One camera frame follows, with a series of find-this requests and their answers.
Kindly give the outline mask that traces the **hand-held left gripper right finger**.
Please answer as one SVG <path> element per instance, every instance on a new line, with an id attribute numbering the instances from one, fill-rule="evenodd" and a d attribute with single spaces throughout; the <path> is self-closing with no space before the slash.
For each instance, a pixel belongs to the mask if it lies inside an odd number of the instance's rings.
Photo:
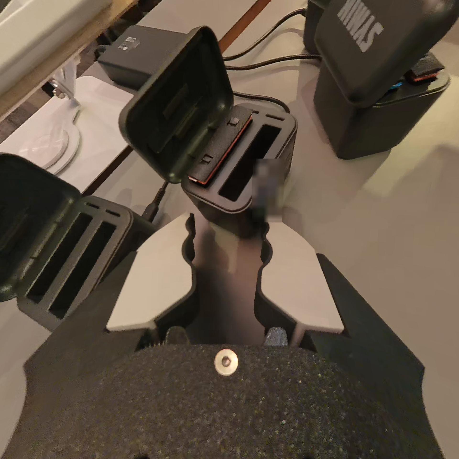
<path id="1" fill-rule="evenodd" d="M 345 326 L 314 248 L 282 221 L 262 231 L 255 317 L 269 330 L 282 328 L 289 342 L 306 332 L 341 334 Z"/>

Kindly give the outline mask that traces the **wooden sign board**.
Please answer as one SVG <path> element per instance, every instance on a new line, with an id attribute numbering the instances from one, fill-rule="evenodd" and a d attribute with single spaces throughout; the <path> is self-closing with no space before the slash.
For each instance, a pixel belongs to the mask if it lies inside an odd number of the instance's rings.
<path id="1" fill-rule="evenodd" d="M 48 81 L 55 80 L 60 91 L 70 95 L 71 91 L 74 91 L 72 85 L 76 79 L 77 56 L 136 3 L 138 1 L 113 0 L 106 9 L 21 77 L 11 88 L 0 93 L 1 121 Z"/>

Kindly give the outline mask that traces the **black multi-port power hub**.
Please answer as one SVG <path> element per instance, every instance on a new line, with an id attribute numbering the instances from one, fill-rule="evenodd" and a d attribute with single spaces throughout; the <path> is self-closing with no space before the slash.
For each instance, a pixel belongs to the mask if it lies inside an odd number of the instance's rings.
<path id="1" fill-rule="evenodd" d="M 185 33 L 133 25 L 102 52 L 98 62 L 114 83 L 139 90 L 185 36 Z"/>

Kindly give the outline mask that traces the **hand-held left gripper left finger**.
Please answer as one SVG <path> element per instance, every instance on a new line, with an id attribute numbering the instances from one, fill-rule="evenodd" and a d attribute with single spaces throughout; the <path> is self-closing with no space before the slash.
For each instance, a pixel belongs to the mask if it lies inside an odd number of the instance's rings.
<path id="1" fill-rule="evenodd" d="M 199 313 L 195 216 L 182 214 L 150 236 L 135 253 L 106 323 L 109 332 L 150 330 L 164 337 L 188 327 Z"/>

